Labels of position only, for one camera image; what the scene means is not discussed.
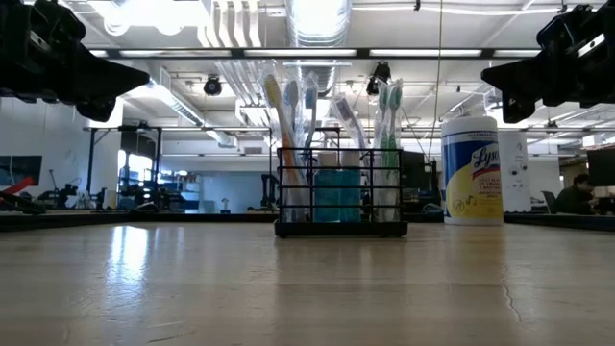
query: person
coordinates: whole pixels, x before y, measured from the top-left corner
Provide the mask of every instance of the person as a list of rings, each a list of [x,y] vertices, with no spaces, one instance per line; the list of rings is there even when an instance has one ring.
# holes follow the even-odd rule
[[[593,215],[598,199],[594,198],[592,191],[594,187],[589,183],[589,175],[578,175],[572,186],[564,188],[559,193],[555,200],[555,209],[557,212]]]

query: disinfecting wipes container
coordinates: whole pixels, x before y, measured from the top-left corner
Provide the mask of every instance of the disinfecting wipes container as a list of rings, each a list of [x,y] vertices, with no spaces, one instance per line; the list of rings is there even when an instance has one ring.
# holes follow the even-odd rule
[[[447,224],[481,226],[504,222],[495,119],[464,117],[445,123],[442,165]]]

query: black metal caddy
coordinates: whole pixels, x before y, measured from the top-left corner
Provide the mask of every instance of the black metal caddy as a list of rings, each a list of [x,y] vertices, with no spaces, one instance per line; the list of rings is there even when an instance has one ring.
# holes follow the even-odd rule
[[[282,160],[283,153],[285,151],[292,152],[293,155],[298,154],[305,158],[307,165],[305,166],[292,166],[287,165]],[[314,165],[314,151],[318,152],[335,152],[337,153],[338,166],[321,167]],[[341,152],[360,152],[360,158],[363,161],[364,158],[369,160],[367,167],[361,166],[344,166],[341,165],[340,153]],[[384,153],[397,153],[397,167],[377,167],[374,165],[376,155]],[[276,236],[280,238],[286,238],[289,236],[380,236],[380,237],[402,237],[407,235],[407,223],[406,222],[378,222],[375,217],[375,210],[377,209],[396,209],[398,214],[402,215],[402,204],[400,199],[403,196],[402,187],[402,149],[356,149],[356,148],[279,148],[278,159],[280,165],[278,166],[278,174],[280,175],[279,192],[281,196],[280,201],[280,217],[275,223]],[[284,175],[288,170],[306,170],[307,172],[307,185],[288,185],[284,181]],[[314,174],[317,170],[358,170],[361,172],[368,172],[367,185],[352,186],[352,185],[320,185],[317,186],[314,183]],[[374,185],[374,172],[379,170],[397,171],[398,183],[396,185]],[[316,189],[328,188],[328,189],[361,189],[368,190],[369,196],[372,201],[374,199],[374,191],[377,189],[397,189],[399,190],[399,198],[394,205],[377,205],[372,202],[369,205],[326,205],[318,206],[314,201],[314,192]],[[288,205],[287,201],[282,197],[285,190],[290,189],[309,189],[309,204],[307,205]],[[285,222],[284,210],[287,209],[309,209],[309,215],[311,217],[307,222]],[[314,210],[319,208],[358,208],[360,210],[368,210],[368,218],[362,222],[314,222],[313,215]]]

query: black wire rack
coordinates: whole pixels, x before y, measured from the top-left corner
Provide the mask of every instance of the black wire rack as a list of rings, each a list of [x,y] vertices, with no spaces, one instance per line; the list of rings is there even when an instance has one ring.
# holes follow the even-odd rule
[[[288,165],[288,162],[283,160],[284,153],[291,152],[294,158],[302,158],[305,165]],[[337,153],[337,166],[318,166],[315,154],[317,153]],[[347,166],[342,165],[340,158],[341,152],[359,152],[360,160],[364,162],[364,166]],[[280,202],[280,217],[275,225],[276,235],[279,237],[288,236],[323,236],[323,235],[378,235],[378,236],[403,236],[407,234],[407,223],[402,221],[395,222],[380,222],[377,217],[376,210],[379,209],[394,209],[401,220],[403,196],[402,186],[402,159],[404,151],[401,149],[356,149],[356,148],[280,148],[278,149],[278,174],[280,176],[279,193],[281,196]],[[376,166],[376,157],[384,156],[385,153],[396,154],[396,164],[394,166]],[[289,170],[301,171],[307,177],[306,185],[288,185],[286,174]],[[367,184],[361,185],[316,185],[314,178],[315,173],[320,170],[346,170],[359,171],[367,173]],[[397,172],[397,183],[395,185],[375,185],[374,173],[377,171],[393,171]],[[309,203],[303,205],[290,205],[287,198],[283,198],[289,190],[308,190]],[[336,205],[318,205],[315,201],[315,192],[319,189],[359,189],[369,191],[372,203],[370,204],[336,204]],[[374,196],[376,190],[395,189],[398,190],[397,202],[393,205],[374,205]],[[367,217],[361,222],[317,222],[315,221],[315,212],[319,209],[359,209],[365,211]],[[286,212],[288,210],[296,210],[297,212],[305,212],[305,222],[292,222],[286,220]]]

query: lysol logo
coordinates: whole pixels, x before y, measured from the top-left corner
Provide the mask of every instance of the lysol logo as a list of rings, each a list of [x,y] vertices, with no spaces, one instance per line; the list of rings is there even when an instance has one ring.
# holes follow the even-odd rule
[[[500,150],[498,144],[489,144],[472,154],[472,179],[500,170]]]

